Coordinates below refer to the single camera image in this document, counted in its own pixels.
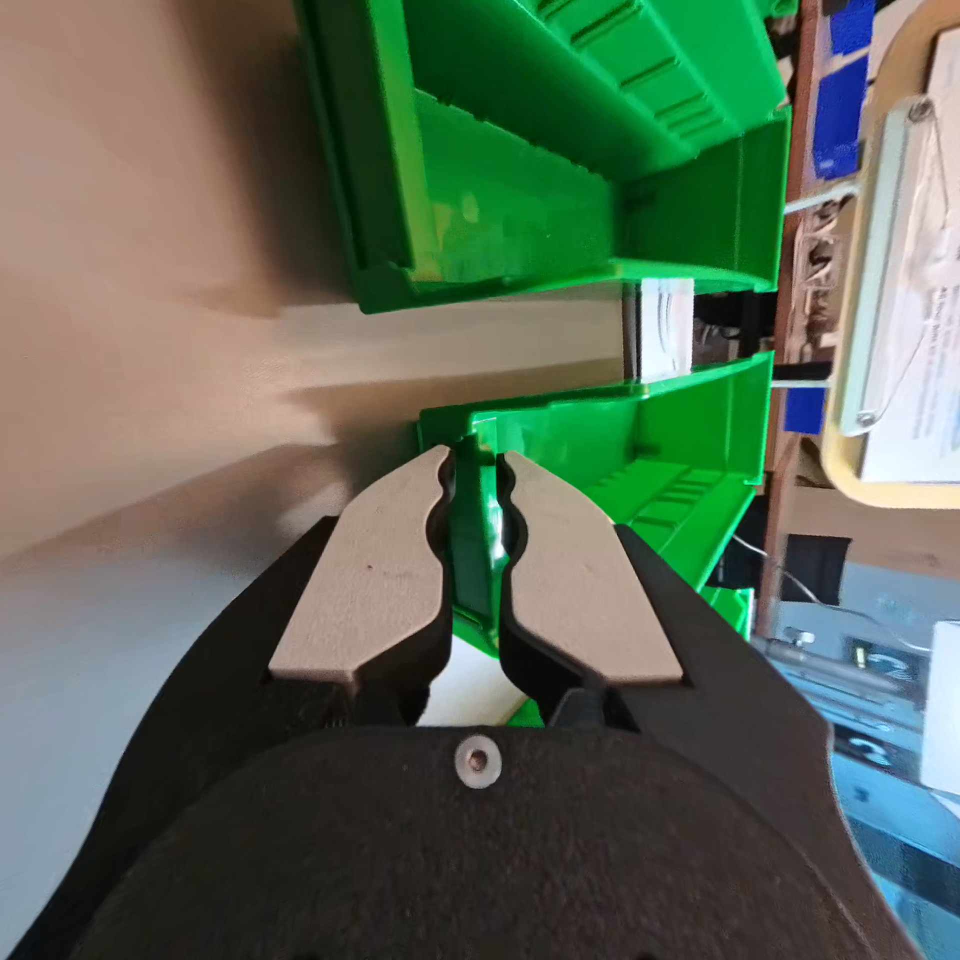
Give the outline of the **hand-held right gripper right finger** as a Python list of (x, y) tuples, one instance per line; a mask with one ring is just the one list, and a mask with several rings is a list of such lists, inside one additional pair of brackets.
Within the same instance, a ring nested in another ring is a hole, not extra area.
[(498, 468), (502, 663), (529, 650), (605, 687), (677, 684), (683, 667), (606, 512), (517, 451)]

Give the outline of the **printed instruction sheet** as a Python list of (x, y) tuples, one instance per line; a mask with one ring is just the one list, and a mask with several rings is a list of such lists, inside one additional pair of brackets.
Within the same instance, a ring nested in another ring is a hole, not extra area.
[(884, 120), (870, 238), (886, 233), (861, 414), (868, 483), (958, 484), (958, 29)]

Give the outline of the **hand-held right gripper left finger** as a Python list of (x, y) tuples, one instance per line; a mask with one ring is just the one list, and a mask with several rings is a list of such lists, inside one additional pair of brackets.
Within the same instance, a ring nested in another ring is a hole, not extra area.
[(453, 474), (452, 450), (435, 445), (346, 506), (271, 656), (272, 678), (429, 688), (450, 659)]

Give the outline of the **blue plastic bin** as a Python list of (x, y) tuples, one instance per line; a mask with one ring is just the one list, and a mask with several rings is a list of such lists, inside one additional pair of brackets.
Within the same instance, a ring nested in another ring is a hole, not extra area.
[(875, 1), (822, 1), (822, 15), (828, 21), (833, 56), (847, 56), (869, 49), (875, 11)]
[(827, 390), (801, 386), (786, 390), (783, 430), (802, 436), (819, 436), (825, 418)]
[(812, 146), (818, 180), (830, 182), (858, 172), (868, 73), (869, 57), (862, 55), (820, 80)]

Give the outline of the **grey desk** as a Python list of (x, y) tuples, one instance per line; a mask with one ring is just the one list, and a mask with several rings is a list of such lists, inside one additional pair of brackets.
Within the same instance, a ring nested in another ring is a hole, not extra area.
[(289, 2), (2, 2), (2, 958), (211, 620), (616, 286), (364, 316)]

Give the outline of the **instruction sheet on stand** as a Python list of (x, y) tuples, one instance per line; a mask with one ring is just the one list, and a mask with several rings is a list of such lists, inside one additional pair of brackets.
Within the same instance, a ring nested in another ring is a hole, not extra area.
[(833, 486), (846, 497), (871, 507), (886, 509), (956, 510), (959, 486), (949, 484), (868, 483), (859, 476), (866, 436), (848, 437), (841, 426), (841, 384), (846, 373), (853, 320), (857, 317), (858, 280), (872, 212), (876, 159), (884, 120), (903, 99), (925, 94), (933, 62), (934, 45), (942, 32), (958, 29), (959, 3), (930, 1), (920, 5), (904, 22), (889, 46), (871, 89), (864, 128), (869, 132), (863, 164), (856, 182), (853, 221), (844, 267), (840, 300), (839, 344), (833, 359), (825, 400), (821, 434), (821, 462)]

